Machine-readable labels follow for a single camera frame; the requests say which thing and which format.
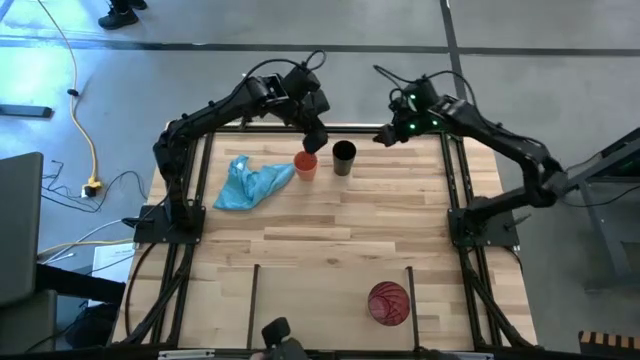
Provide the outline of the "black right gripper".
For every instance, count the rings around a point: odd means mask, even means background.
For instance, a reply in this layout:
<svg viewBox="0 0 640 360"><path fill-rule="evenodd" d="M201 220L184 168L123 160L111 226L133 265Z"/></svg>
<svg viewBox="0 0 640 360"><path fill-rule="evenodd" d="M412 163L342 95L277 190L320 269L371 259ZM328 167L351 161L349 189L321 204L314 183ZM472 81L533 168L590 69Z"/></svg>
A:
<svg viewBox="0 0 640 360"><path fill-rule="evenodd" d="M400 90L398 96L391 99L391 124L383 125L373 141L390 147L395 145L399 138L441 132L440 120L429 112L438 101L439 95L430 80L409 83Z"/></svg>

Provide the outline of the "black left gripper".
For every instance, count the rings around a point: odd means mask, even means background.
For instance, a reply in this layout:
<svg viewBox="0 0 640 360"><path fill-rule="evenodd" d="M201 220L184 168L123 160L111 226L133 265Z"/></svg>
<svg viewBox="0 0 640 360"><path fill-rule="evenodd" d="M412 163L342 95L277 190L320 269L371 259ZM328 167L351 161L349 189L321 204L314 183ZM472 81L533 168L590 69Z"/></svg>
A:
<svg viewBox="0 0 640 360"><path fill-rule="evenodd" d="M305 135L302 144L304 151L315 154L328 143L325 125L319 116L330 110L330 104L323 90L307 93L300 102L300 124Z"/></svg>

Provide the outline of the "small orange cup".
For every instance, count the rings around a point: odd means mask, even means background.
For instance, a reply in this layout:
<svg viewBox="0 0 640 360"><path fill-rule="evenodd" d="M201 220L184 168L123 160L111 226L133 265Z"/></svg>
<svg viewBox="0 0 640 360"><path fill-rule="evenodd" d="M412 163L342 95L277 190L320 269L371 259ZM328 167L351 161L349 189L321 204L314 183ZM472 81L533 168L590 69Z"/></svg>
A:
<svg viewBox="0 0 640 360"><path fill-rule="evenodd" d="M301 180L312 181L314 179L318 167L318 158L315 154L300 151L294 156L293 164L295 172Z"/></svg>

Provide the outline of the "black cup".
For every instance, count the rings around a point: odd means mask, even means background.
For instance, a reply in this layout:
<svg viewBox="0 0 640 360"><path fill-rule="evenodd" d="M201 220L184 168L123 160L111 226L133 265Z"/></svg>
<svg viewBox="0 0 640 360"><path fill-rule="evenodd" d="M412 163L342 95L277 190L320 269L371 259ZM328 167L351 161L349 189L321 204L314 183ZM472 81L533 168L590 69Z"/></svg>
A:
<svg viewBox="0 0 640 360"><path fill-rule="evenodd" d="M336 142L332 148L334 173L338 176L349 175L356 154L357 149L354 143L348 140Z"/></svg>

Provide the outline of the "large dark red cup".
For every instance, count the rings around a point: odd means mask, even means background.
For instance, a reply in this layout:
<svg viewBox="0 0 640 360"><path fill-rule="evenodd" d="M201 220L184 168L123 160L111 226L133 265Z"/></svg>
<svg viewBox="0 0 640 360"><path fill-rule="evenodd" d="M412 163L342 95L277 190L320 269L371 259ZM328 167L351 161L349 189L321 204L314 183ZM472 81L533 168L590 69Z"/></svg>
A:
<svg viewBox="0 0 640 360"><path fill-rule="evenodd" d="M410 314L410 298L398 283L383 281L369 292L367 308L371 317L384 326L398 326Z"/></svg>

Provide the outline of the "teal cloth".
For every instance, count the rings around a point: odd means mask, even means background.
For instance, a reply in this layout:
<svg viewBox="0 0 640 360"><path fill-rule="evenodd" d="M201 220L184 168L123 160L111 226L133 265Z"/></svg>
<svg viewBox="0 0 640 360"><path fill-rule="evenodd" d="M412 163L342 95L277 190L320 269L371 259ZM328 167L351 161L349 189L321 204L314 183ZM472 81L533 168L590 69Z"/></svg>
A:
<svg viewBox="0 0 640 360"><path fill-rule="evenodd" d="M249 160L248 156L239 155L230 163L226 182L213 205L215 209L251 210L287 185L295 174L292 163L251 170Z"/></svg>

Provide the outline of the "person's black shoe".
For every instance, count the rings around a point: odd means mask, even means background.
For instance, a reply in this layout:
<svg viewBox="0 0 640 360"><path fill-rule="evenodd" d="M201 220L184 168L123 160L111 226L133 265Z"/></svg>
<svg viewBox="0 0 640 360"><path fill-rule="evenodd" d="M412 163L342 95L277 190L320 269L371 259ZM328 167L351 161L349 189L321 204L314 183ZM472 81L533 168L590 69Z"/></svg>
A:
<svg viewBox="0 0 640 360"><path fill-rule="evenodd" d="M139 18L132 10L124 13L110 10L105 16L98 19L98 25L105 30L116 30L128 25L133 25L138 21Z"/></svg>

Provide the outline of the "white paper sheet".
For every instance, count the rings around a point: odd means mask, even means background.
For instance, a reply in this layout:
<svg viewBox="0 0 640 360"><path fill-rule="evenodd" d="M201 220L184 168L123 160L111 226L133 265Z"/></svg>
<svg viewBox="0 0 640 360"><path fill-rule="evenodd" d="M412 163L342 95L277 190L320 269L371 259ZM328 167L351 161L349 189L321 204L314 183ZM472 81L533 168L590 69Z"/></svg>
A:
<svg viewBox="0 0 640 360"><path fill-rule="evenodd" d="M132 243L96 247L90 275L124 283L128 279L134 255Z"/></svg>

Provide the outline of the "grey metal cart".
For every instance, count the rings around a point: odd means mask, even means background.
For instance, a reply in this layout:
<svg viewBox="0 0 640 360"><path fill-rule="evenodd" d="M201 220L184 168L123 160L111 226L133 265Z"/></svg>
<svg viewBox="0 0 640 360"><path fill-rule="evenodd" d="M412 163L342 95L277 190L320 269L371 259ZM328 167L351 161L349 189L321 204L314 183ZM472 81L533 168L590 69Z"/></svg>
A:
<svg viewBox="0 0 640 360"><path fill-rule="evenodd" d="M587 292L640 289L640 127L596 154L569 176L594 233L605 246L612 273L584 285Z"/></svg>

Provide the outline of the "black bag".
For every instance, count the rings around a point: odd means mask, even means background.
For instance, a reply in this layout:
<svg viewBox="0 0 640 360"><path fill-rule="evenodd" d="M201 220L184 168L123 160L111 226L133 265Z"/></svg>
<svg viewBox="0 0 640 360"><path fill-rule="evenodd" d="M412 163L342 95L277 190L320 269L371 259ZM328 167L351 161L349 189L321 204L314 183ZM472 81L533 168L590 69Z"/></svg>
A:
<svg viewBox="0 0 640 360"><path fill-rule="evenodd" d="M74 349L104 346L111 336L117 314L118 307L114 304L86 307L67 330L66 342Z"/></svg>

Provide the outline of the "black flat floor bar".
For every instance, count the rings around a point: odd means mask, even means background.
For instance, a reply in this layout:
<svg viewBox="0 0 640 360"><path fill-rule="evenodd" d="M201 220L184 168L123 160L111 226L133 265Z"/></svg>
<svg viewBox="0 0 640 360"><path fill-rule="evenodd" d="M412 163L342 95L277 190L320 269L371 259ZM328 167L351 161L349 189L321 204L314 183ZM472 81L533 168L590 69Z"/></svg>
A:
<svg viewBox="0 0 640 360"><path fill-rule="evenodd" d="M45 106L0 104L0 115L27 118L50 118L53 109Z"/></svg>

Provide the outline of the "orange black striped object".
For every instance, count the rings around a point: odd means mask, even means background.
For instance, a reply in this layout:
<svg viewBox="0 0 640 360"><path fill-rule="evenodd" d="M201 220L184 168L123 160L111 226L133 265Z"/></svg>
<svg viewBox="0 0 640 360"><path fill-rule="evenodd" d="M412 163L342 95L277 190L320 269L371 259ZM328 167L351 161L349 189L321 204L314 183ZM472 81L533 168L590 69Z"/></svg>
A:
<svg viewBox="0 0 640 360"><path fill-rule="evenodd" d="M578 333L580 352L625 360L640 360L640 336L625 336L592 331Z"/></svg>

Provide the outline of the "black aluminium table frame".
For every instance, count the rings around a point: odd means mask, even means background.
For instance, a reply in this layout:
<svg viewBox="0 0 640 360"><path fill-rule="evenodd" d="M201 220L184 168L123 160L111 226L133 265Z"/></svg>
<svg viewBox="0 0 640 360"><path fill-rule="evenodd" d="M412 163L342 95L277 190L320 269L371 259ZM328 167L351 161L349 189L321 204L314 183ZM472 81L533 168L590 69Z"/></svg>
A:
<svg viewBox="0 0 640 360"><path fill-rule="evenodd" d="M458 252L447 212L463 200L462 172L445 163L453 141L425 136L385 147L369 127L339 126L357 154L348 176L324 148L312 181L291 180L246 212L213 207L230 162L257 169L288 163L297 133L220 133L193 156L189 196L206 208L196 245L178 343L259 348L262 328L285 317L304 347L318 350L442 350L473 346ZM368 312L378 283L401 285L409 317L384 326Z"/></svg>

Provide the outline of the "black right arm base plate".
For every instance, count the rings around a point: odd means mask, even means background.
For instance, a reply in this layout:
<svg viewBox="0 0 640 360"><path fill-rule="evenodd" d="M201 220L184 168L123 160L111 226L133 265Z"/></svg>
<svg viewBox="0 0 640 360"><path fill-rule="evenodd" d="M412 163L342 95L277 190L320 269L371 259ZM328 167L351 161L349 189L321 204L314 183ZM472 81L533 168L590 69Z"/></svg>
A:
<svg viewBox="0 0 640 360"><path fill-rule="evenodd" d="M503 212L486 220L472 219L465 209L450 209L447 213L451 242L456 247L514 247L520 244L516 227L530 214L514 218Z"/></svg>

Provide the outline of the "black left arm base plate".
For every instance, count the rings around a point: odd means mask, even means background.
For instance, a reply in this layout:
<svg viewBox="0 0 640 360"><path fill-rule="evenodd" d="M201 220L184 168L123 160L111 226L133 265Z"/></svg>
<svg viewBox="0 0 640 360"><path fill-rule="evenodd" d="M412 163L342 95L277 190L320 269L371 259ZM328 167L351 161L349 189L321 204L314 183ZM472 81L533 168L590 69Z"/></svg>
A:
<svg viewBox="0 0 640 360"><path fill-rule="evenodd" d="M122 223L134 229L135 243L196 244L202 238L206 209L191 206L193 223L180 227L170 220L163 204L143 206L138 217L127 217Z"/></svg>

